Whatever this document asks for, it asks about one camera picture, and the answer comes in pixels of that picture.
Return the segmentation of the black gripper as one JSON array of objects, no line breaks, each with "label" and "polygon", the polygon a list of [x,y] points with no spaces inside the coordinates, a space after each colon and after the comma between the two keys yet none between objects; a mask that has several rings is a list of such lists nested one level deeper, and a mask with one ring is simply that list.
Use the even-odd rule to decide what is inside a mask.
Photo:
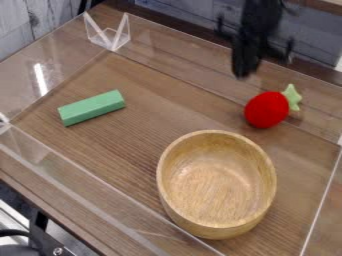
[{"label": "black gripper", "polygon": [[225,17],[219,16],[217,21],[215,33],[225,40],[231,42],[233,46],[233,73],[238,79],[245,78],[252,73],[257,72],[261,61],[265,57],[270,57],[282,61],[292,62],[292,53],[294,48],[294,39],[290,38],[286,43],[286,50],[276,48],[269,37],[273,31],[262,29],[253,32],[249,26],[240,28],[237,33],[229,33],[223,30]]}]

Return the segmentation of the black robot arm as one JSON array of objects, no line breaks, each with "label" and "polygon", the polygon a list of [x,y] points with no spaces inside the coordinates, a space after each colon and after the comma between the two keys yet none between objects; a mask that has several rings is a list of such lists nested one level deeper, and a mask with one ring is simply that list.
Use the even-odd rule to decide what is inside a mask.
[{"label": "black robot arm", "polygon": [[225,16],[218,16],[215,34],[231,42],[231,70],[237,79],[246,79],[257,72],[265,57],[284,63],[292,62],[294,39],[288,40],[285,51],[273,47],[269,41],[278,30],[286,10],[284,0],[245,0],[236,33],[223,29]]}]

